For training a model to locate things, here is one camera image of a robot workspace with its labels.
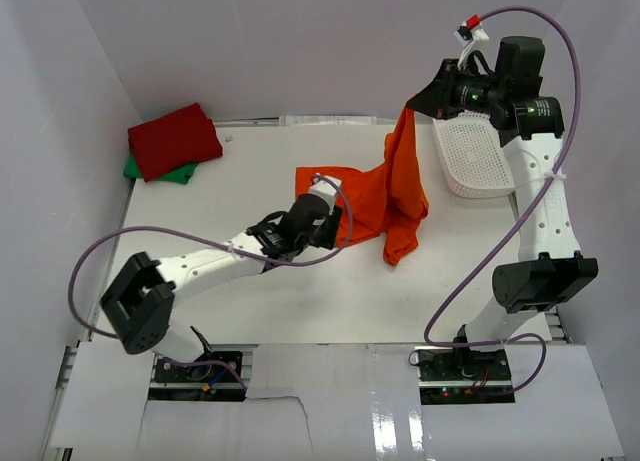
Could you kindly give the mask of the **orange t shirt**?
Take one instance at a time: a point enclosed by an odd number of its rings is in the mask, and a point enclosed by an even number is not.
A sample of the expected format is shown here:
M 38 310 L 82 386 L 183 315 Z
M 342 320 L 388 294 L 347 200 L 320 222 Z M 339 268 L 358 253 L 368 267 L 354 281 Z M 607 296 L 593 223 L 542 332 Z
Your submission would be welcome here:
M 295 193 L 311 186 L 321 174 L 342 181 L 353 220 L 343 215 L 337 244 L 355 245 L 383 235 L 383 260 L 396 266 L 419 246 L 417 231 L 428 216 L 417 156 L 415 112 L 405 107 L 394 130 L 385 137 L 384 161 L 369 171 L 344 166 L 301 166 L 296 169 Z

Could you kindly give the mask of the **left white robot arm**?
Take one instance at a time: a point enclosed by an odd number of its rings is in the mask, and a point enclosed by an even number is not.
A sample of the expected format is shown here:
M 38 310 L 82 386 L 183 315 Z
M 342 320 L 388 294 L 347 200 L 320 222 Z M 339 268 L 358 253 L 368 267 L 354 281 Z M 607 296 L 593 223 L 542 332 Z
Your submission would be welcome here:
M 188 379 L 205 377 L 212 359 L 205 339 L 194 327 L 178 326 L 174 308 L 218 285 L 287 265 L 308 247 L 333 249 L 343 214 L 337 198 L 333 190 L 312 188 L 289 210 L 266 216 L 221 249 L 157 260 L 145 252 L 130 256 L 100 301 L 125 352 L 152 351 L 177 361 Z

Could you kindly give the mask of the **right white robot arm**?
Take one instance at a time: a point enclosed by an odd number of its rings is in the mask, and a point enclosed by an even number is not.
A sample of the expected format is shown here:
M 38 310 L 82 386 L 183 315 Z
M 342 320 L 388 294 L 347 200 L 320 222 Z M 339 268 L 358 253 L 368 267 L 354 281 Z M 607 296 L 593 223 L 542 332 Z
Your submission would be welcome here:
M 464 111 L 487 115 L 514 182 L 516 223 L 509 234 L 519 238 L 518 259 L 495 267 L 492 298 L 452 343 L 452 369 L 466 380 L 486 370 L 485 352 L 537 314 L 568 302 L 599 271 L 597 260 L 583 255 L 569 216 L 561 164 L 570 143 L 559 101 L 540 93 L 542 40 L 503 38 L 493 68 L 478 45 L 468 39 L 460 57 L 444 60 L 408 102 L 436 120 Z

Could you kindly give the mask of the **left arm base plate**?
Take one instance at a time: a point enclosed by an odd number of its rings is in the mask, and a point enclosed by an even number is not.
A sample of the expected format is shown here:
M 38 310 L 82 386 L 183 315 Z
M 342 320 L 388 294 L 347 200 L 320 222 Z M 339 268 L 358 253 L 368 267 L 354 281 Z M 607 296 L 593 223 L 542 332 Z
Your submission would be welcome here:
M 245 389 L 225 367 L 180 367 L 160 358 L 152 371 L 151 401 L 242 402 Z

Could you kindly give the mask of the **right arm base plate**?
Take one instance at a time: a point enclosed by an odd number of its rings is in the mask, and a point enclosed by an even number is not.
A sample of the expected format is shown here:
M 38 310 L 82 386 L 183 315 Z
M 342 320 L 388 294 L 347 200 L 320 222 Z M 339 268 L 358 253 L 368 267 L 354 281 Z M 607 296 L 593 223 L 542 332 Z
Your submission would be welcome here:
M 408 356 L 417 369 L 423 406 L 511 404 L 515 402 L 506 351 L 414 349 Z

